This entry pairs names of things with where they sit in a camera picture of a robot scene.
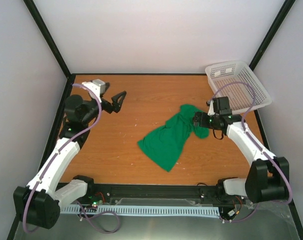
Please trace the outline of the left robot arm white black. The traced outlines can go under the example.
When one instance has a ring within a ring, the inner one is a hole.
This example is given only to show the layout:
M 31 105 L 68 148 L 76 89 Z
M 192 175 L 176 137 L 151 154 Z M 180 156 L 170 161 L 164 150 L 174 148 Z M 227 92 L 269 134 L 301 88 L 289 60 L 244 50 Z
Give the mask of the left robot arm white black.
M 91 128 L 100 120 L 102 112 L 111 114 L 121 110 L 126 91 L 111 98 L 93 94 L 90 100 L 73 94 L 64 102 L 65 119 L 56 145 L 37 175 L 25 186 L 18 186 L 14 193 L 14 205 L 23 230 L 32 233 L 28 225 L 50 229 L 59 219 L 61 210 L 83 199 L 91 201 L 96 195 L 94 179 L 77 175 L 70 183 L 57 188 L 58 183 L 72 159 L 84 146 Z

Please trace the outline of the white perforated plastic basket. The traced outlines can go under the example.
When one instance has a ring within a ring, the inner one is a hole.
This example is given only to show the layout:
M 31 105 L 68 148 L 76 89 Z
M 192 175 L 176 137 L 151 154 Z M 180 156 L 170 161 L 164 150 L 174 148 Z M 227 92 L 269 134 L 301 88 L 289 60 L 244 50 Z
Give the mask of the white perforated plastic basket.
M 233 114 L 263 108 L 272 98 L 250 67 L 243 61 L 216 63 L 205 68 L 208 84 L 216 97 L 228 97 Z

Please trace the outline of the green t-shirt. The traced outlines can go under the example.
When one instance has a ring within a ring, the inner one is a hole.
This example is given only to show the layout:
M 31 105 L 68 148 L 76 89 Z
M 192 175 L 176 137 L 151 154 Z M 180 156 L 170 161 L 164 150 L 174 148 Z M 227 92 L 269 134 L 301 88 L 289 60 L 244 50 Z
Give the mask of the green t-shirt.
M 164 125 L 139 140 L 138 147 L 160 168 L 170 172 L 179 160 L 191 133 L 199 139 L 209 136 L 208 128 L 194 125 L 194 115 L 199 111 L 194 105 L 181 105 L 179 112 L 168 119 Z

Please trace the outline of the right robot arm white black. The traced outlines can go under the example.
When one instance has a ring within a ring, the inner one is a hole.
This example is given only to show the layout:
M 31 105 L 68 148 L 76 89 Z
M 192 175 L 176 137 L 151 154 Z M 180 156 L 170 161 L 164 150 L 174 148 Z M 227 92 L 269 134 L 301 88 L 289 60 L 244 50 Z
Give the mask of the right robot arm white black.
M 239 148 L 250 169 L 246 178 L 224 178 L 218 184 L 222 192 L 230 196 L 246 197 L 253 203 L 293 200 L 289 184 L 289 162 L 270 152 L 251 132 L 239 114 L 208 115 L 198 111 L 194 114 L 196 126 L 221 131 Z

